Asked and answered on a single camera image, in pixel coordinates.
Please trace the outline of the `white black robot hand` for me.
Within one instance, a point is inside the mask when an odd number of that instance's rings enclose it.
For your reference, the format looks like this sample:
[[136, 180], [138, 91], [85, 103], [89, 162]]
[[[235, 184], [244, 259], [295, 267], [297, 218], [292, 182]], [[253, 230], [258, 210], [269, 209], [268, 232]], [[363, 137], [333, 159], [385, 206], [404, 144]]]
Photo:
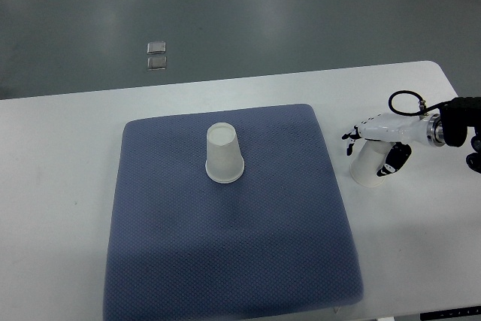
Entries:
[[358, 140], [393, 143], [384, 165], [377, 172], [383, 178], [398, 172], [406, 164], [412, 154], [411, 144], [420, 143], [429, 147], [442, 147], [445, 144], [438, 114], [412, 117], [378, 114], [354, 125], [342, 139], [347, 142], [348, 156], [352, 155]]

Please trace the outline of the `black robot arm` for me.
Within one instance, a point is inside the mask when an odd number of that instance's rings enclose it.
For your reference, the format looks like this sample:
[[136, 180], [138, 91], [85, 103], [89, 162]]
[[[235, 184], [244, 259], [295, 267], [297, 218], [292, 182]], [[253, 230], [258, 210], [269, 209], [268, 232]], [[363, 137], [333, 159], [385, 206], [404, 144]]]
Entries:
[[473, 153], [466, 156], [467, 166], [480, 173], [480, 97], [456, 97], [439, 107], [443, 139], [450, 147], [461, 147], [467, 131], [474, 129], [470, 144]]

